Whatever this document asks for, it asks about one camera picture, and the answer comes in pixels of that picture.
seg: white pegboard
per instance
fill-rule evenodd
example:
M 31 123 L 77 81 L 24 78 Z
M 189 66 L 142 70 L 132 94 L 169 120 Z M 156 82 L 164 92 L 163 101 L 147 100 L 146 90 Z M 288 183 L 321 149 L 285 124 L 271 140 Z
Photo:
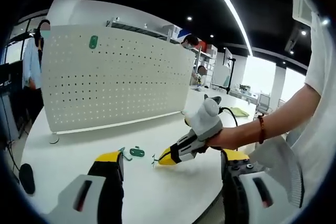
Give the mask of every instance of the white pegboard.
M 91 36 L 98 36 L 95 49 Z M 57 26 L 42 60 L 51 131 L 133 121 L 183 110 L 194 53 L 109 27 Z

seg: person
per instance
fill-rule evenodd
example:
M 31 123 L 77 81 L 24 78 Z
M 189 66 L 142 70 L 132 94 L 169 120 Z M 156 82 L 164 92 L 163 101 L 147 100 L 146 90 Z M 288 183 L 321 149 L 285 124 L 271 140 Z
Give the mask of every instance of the person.
M 304 205 L 319 189 L 336 149 L 336 50 L 327 27 L 314 12 L 311 50 L 305 85 L 281 108 L 263 117 L 264 130 L 261 120 L 255 120 L 235 128 L 223 128 L 207 142 L 209 146 L 234 150 L 307 123 L 292 147 L 302 170 Z
M 197 73 L 192 72 L 191 79 L 190 79 L 190 85 L 191 86 L 198 85 L 198 76 L 197 76 L 197 74 L 199 74 L 201 76 L 201 85 L 203 85 L 204 84 L 204 78 L 203 78 L 203 76 L 206 75 L 206 68 L 204 66 L 199 66 L 197 68 Z
M 41 61 L 44 40 L 47 39 L 49 33 L 50 22 L 44 19 L 39 23 L 34 37 L 28 40 L 23 54 L 22 86 L 26 94 L 26 107 L 32 123 L 35 122 L 44 106 L 41 92 Z
M 199 44 L 198 38 L 192 34 L 189 34 L 185 36 L 183 39 L 181 46 L 184 47 L 185 49 L 192 49 L 196 47 Z

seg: air vent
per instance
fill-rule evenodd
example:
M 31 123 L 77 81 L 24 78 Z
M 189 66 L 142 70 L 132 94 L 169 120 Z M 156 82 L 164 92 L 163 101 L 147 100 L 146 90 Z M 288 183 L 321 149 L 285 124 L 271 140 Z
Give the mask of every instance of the air vent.
M 311 0 L 293 0 L 293 19 L 311 27 L 311 12 L 317 12 Z

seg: ceiling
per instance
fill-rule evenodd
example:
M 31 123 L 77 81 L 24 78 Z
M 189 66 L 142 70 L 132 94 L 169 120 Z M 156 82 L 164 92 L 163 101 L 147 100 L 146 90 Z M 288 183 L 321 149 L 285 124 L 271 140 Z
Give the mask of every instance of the ceiling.
M 28 0 L 21 16 L 49 8 L 53 0 Z M 245 45 L 238 26 L 223 0 L 97 0 L 143 10 L 190 30 L 200 39 L 214 44 L 220 51 L 225 44 Z M 292 0 L 231 0 L 246 29 L 251 46 L 266 49 L 308 65 L 310 34 L 308 28 L 296 23 L 292 15 Z M 308 34 L 298 36 L 302 29 Z M 298 38 L 294 55 L 285 51 L 293 36 Z M 233 54 L 248 55 L 245 49 L 229 47 Z M 257 56 L 282 64 L 274 56 Z

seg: blue shirt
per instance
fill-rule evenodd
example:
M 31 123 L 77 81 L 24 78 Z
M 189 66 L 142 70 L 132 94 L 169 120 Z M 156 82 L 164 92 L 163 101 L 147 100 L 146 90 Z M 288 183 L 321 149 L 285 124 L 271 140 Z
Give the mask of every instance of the blue shirt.
M 36 89 L 41 88 L 41 67 L 34 38 L 29 39 L 23 54 L 22 88 L 29 86 L 29 78 L 34 81 Z

